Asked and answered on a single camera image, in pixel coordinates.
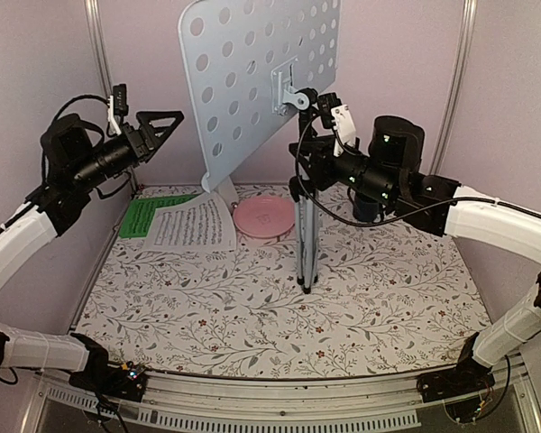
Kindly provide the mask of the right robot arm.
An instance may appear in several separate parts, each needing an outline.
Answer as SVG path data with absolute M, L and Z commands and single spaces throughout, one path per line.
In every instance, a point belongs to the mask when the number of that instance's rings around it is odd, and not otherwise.
M 316 221 L 324 210 L 316 198 L 337 183 L 380 205 L 394 221 L 403 220 L 432 235 L 450 235 L 496 246 L 541 265 L 541 214 L 463 186 L 456 180 L 420 173 L 424 130 L 409 120 L 379 116 L 369 149 L 345 144 L 344 127 L 330 115 L 320 117 L 332 134 L 320 136 L 317 115 L 298 119 L 298 141 L 289 147 L 295 176 L 289 187 L 295 202 L 311 202 L 306 223 L 296 223 L 298 283 L 309 292 L 316 281 Z M 467 393 L 509 352 L 541 332 L 541 272 L 535 285 L 494 324 L 469 337 L 448 385 Z

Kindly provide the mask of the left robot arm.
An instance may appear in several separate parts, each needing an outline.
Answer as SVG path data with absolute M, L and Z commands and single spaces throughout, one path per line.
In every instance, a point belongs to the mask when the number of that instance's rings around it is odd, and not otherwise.
M 111 139 L 92 143 L 97 125 L 77 114 L 55 120 L 41 137 L 48 162 L 45 181 L 0 226 L 0 290 L 42 247 L 66 233 L 101 184 L 149 161 L 183 122 L 180 111 L 142 111 L 138 127 L 120 126 Z M 109 391 L 116 381 L 135 381 L 137 372 L 109 363 L 108 352 L 81 334 L 57 336 L 0 324 L 0 370 L 58 369 L 71 384 Z

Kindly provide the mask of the white sheet music page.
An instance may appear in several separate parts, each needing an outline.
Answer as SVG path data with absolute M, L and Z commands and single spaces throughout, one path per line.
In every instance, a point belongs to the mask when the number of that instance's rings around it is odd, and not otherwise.
M 142 250 L 157 253 L 225 253 L 237 236 L 229 208 L 219 194 L 155 210 Z

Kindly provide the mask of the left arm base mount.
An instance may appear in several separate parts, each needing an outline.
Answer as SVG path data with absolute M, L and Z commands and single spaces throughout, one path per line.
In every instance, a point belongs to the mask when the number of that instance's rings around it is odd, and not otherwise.
M 71 333 L 88 351 L 86 366 L 71 373 L 69 384 L 87 392 L 115 397 L 127 401 L 142 402 L 148 376 L 140 364 L 127 362 L 126 368 L 111 365 L 109 353 L 92 338 Z

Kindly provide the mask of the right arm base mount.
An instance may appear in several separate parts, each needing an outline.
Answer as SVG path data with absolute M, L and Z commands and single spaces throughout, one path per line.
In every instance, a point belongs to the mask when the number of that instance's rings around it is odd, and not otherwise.
M 471 392 L 486 390 L 495 384 L 492 368 L 485 367 L 472 359 L 472 347 L 479 333 L 465 340 L 454 367 L 417 377 L 417 391 L 423 402 L 440 401 Z

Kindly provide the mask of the light blue music stand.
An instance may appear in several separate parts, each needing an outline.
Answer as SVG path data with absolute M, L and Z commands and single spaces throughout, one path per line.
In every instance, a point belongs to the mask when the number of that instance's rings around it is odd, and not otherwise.
M 179 41 L 207 192 L 335 82 L 339 1 L 196 1 Z

